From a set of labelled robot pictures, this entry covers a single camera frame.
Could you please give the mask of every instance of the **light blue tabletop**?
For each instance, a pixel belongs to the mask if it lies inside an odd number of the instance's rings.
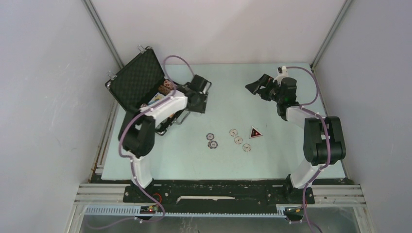
[[[194,72],[213,83],[209,90],[205,114],[190,114],[182,125],[174,124],[164,136],[156,135],[153,150],[148,154],[155,179],[284,179],[304,159],[303,130],[282,120],[276,113],[276,103],[252,95],[244,86],[258,80],[264,73],[276,77],[278,66],[308,64],[223,64],[192,65]],[[185,65],[166,66],[171,78],[178,83],[191,80]],[[297,101],[306,103],[315,96],[315,84],[302,70],[289,69],[297,80]],[[309,109],[325,114],[318,99]],[[130,162],[120,158],[117,140],[124,118],[119,107],[110,139],[103,180],[131,178]],[[263,136],[249,139],[252,126]],[[235,144],[229,135],[238,130],[243,143]],[[213,133],[218,142],[209,149],[206,134]],[[244,152],[242,145],[252,149]],[[344,178],[341,162],[328,167],[319,178]]]

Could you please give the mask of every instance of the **red triangle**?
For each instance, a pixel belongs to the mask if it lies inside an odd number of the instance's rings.
[[[255,137],[260,137],[260,136],[263,136],[263,134],[259,132],[255,127],[252,126],[252,130],[250,131],[249,138],[255,138]]]

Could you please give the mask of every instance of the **white wall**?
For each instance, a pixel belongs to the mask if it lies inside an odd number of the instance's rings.
[[[80,0],[0,4],[0,232],[62,232],[118,68]]]
[[[126,64],[139,44],[191,64],[312,62],[344,0],[94,0]]]
[[[378,232],[411,232],[412,1],[354,1],[317,67]]]

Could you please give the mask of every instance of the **white table surface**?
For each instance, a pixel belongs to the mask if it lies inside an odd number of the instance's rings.
[[[282,120],[276,113],[276,103],[252,95],[244,86],[264,73],[275,77],[278,66],[308,64],[223,64],[192,65],[194,72],[213,83],[209,90],[205,114],[190,114],[182,125],[174,124],[164,136],[156,135],[151,158],[155,179],[283,179],[304,159],[303,130]],[[185,65],[166,66],[171,78],[178,83],[191,80]],[[315,84],[302,70],[289,69],[297,80],[297,101],[305,103],[315,96]],[[325,114],[318,99],[309,109]],[[131,178],[130,162],[119,157],[118,134],[125,111],[119,107],[111,135],[103,180]],[[249,139],[254,126],[263,136]],[[243,143],[235,144],[230,129],[237,129]],[[219,146],[207,147],[207,133],[213,133]],[[250,152],[242,145],[249,143]],[[344,178],[341,162],[328,167],[319,178]]]

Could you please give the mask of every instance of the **white triangle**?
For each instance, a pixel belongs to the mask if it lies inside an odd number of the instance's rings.
[[[260,135],[252,136],[253,131],[258,132]],[[252,126],[252,129],[250,130],[249,138],[255,138],[255,137],[260,137],[260,136],[263,136],[262,132],[260,132],[259,130],[257,130],[255,127]]]

